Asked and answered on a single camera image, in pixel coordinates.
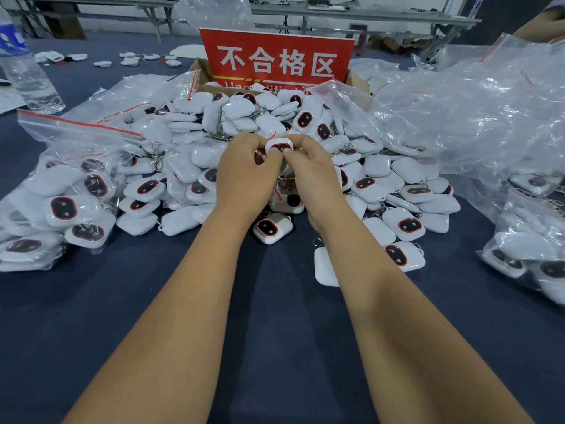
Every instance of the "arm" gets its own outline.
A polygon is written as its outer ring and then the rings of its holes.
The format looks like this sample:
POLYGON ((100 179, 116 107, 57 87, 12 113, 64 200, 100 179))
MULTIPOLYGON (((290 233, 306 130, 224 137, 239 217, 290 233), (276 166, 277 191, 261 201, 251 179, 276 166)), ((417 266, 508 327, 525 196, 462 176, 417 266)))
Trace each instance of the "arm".
POLYGON ((531 42, 547 43, 565 35, 565 20, 559 19, 565 9, 555 6, 541 12, 534 19, 522 25, 514 35, 531 42))
POLYGON ((218 166, 214 211, 64 424, 207 421, 241 242, 268 201, 282 161, 273 151, 255 164, 255 150, 265 142, 243 133, 230 143, 218 166), (249 190, 253 196, 239 199, 249 190))
POLYGON ((283 155, 294 169, 308 217, 328 248, 379 420, 531 423, 486 363, 353 213, 328 153, 305 135, 289 138, 305 152, 283 155))

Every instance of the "table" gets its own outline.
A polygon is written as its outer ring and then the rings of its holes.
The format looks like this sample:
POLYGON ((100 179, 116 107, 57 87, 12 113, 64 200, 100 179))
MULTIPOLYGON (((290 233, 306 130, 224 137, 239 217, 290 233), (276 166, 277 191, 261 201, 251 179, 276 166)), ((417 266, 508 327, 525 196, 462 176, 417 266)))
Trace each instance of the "table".
MULTIPOLYGON (((184 20, 173 20, 171 17, 172 8, 177 3, 177 0, 24 0, 29 11, 26 10, 9 10, 12 14, 30 15, 37 18, 37 15, 49 16, 53 18, 61 18, 64 16, 84 17, 91 19, 114 19, 123 21, 147 21, 149 20, 156 29, 157 39, 161 42, 161 34, 159 27, 167 24, 170 35, 174 35, 173 22, 184 22, 184 20), (115 6, 136 6, 145 12, 146 17, 131 17, 131 16, 116 16, 108 14, 94 14, 94 13, 76 13, 76 14, 58 14, 50 12, 41 12, 36 9, 30 1, 60 1, 65 3, 77 4, 98 4, 98 5, 115 5, 115 6), (162 7, 165 11, 165 18, 157 17, 155 8, 162 7)), ((257 27, 274 27, 277 29, 292 29, 300 30, 302 34, 306 34, 308 29, 308 18, 310 16, 328 17, 333 19, 348 19, 352 21, 403 21, 403 22, 424 22, 430 24, 430 35, 415 35, 412 33, 399 33, 406 37, 420 37, 430 39, 425 48, 422 49, 420 54, 421 58, 428 60, 444 45, 448 44, 462 31, 470 29, 477 23, 481 22, 480 19, 469 19, 463 16, 451 16, 443 12, 394 12, 385 9, 351 9, 348 11, 321 11, 310 10, 307 8, 307 3, 291 2, 290 5, 280 4, 251 4, 251 12, 260 15, 284 15, 284 16, 302 16, 302 25, 270 25, 270 24, 256 24, 257 27), (439 26, 445 31, 443 36, 437 34, 439 26)), ((327 29, 319 28, 321 31, 332 31, 345 34, 370 34, 368 31, 361 31, 357 29, 327 29)))
MULTIPOLYGON (((168 38, 161 46, 139 34, 88 37, 29 41, 34 51, 89 54, 86 62, 45 67, 69 107, 122 76, 171 73, 155 61, 137 68, 118 64, 119 52, 172 49, 168 38), (115 65, 98 69, 92 66, 97 60, 115 65)), ((180 44, 190 43, 195 39, 181 38, 180 44)), ((190 65, 182 61, 183 68, 190 65)), ((0 124, 4 196, 33 168, 44 144, 25 134, 14 113, 1 116, 0 124)), ((409 276, 537 423, 562 423, 565 314, 479 260, 474 250, 491 238, 493 225, 460 202, 447 234, 418 240, 427 265, 409 276)), ((294 232, 274 245, 262 245, 251 234, 244 240, 210 422, 375 423, 341 292, 314 279, 312 241, 318 235, 307 214, 293 222, 294 232)), ((74 249, 51 271, 0 274, 0 422, 60 422, 166 283, 197 231, 175 237, 156 229, 143 237, 116 231, 97 256, 74 249)))

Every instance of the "plastic water bottle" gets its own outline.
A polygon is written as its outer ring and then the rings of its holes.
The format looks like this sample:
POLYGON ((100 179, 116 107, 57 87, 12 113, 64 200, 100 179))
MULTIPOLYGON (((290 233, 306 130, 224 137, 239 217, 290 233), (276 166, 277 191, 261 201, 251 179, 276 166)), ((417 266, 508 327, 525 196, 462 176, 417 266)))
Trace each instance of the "plastic water bottle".
POLYGON ((481 4, 483 4, 483 0, 475 0, 475 4, 473 4, 473 7, 471 8, 471 11, 469 12, 469 19, 475 19, 475 16, 477 16, 478 10, 481 8, 481 4))
POLYGON ((0 6, 0 67, 18 90, 30 110, 43 114, 58 113, 65 108, 45 72, 33 59, 10 15, 0 6))

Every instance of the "dark sleeve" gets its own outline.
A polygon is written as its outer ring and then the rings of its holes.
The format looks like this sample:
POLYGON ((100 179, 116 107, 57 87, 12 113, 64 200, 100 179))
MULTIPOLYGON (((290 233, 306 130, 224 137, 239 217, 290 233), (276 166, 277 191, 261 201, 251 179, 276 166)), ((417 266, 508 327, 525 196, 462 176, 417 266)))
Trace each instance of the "dark sleeve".
POLYGON ((565 19, 565 6, 562 4, 558 4, 557 6, 548 7, 544 12, 556 12, 559 13, 559 16, 555 18, 555 21, 560 21, 565 19))

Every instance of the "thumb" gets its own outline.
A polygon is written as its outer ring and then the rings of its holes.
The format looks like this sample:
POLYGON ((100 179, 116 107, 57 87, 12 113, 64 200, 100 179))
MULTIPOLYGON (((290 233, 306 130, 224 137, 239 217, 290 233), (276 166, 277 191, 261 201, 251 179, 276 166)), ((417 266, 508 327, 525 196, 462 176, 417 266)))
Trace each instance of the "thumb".
POLYGON ((273 148, 267 155, 265 162, 260 166, 262 169, 272 172, 275 176, 279 175, 281 164, 283 163, 283 154, 279 149, 273 148))
POLYGON ((292 151, 291 149, 283 149, 282 155, 286 162, 292 167, 293 171, 300 171, 302 167, 309 162, 308 158, 301 151, 292 151))

